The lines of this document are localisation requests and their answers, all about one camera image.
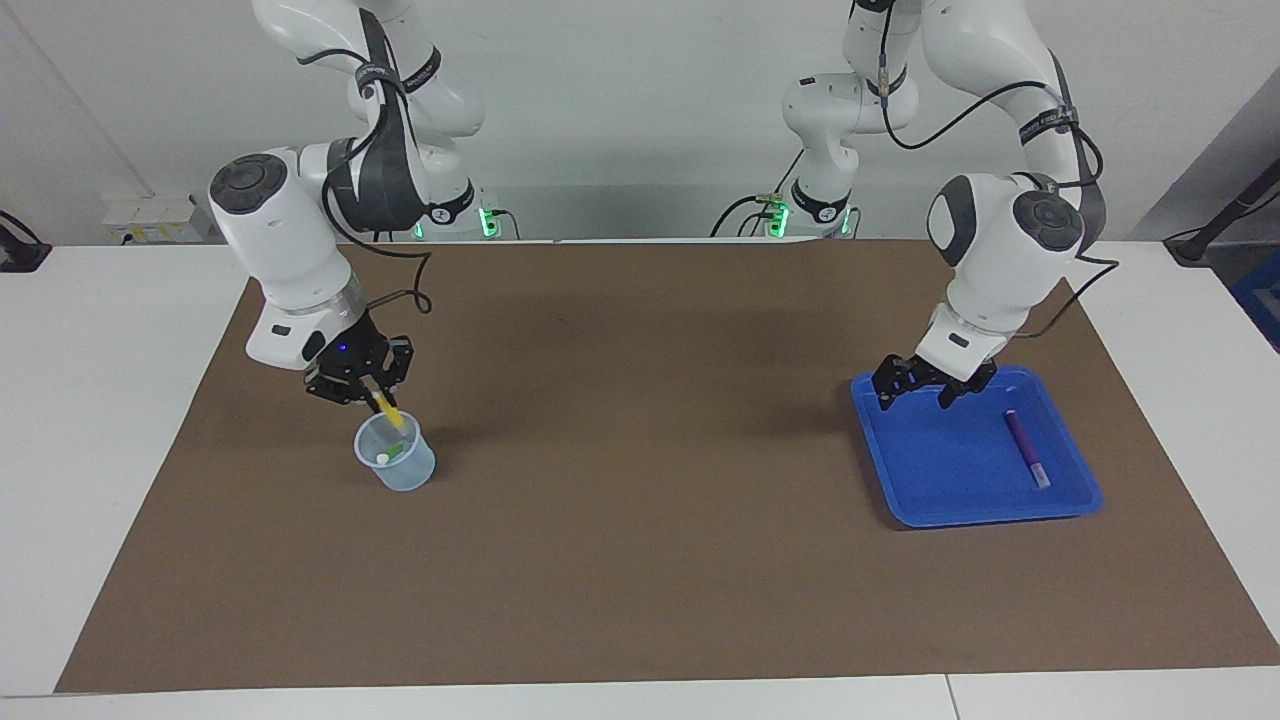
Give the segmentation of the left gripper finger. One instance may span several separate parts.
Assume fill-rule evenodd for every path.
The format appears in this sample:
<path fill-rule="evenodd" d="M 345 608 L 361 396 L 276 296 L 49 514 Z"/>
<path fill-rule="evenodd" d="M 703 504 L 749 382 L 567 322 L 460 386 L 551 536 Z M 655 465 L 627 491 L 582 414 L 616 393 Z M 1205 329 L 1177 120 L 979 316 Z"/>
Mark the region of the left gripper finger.
<path fill-rule="evenodd" d="M 913 365 L 899 355 L 886 356 L 872 374 L 872 386 L 882 411 L 913 388 Z"/>
<path fill-rule="evenodd" d="M 995 360 L 987 360 L 982 363 L 973 375 L 966 380 L 960 380 L 957 378 L 943 375 L 942 389 L 938 395 L 938 405 L 941 409 L 946 410 L 954 406 L 954 404 L 965 395 L 978 395 L 988 383 L 995 378 L 998 370 Z"/>

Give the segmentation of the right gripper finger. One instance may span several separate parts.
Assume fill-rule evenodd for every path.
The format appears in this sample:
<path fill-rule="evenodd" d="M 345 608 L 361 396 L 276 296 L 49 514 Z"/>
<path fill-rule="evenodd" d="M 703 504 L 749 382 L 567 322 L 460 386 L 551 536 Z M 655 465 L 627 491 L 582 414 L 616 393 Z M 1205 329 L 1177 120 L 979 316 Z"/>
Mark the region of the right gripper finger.
<path fill-rule="evenodd" d="M 410 337 L 390 337 L 387 341 L 387 363 L 380 374 L 380 391 L 392 396 L 396 387 L 404 382 L 413 359 L 413 345 Z"/>
<path fill-rule="evenodd" d="M 319 398 L 339 405 L 365 404 L 372 406 L 371 391 L 361 379 L 343 379 L 329 375 L 305 377 L 306 391 Z"/>

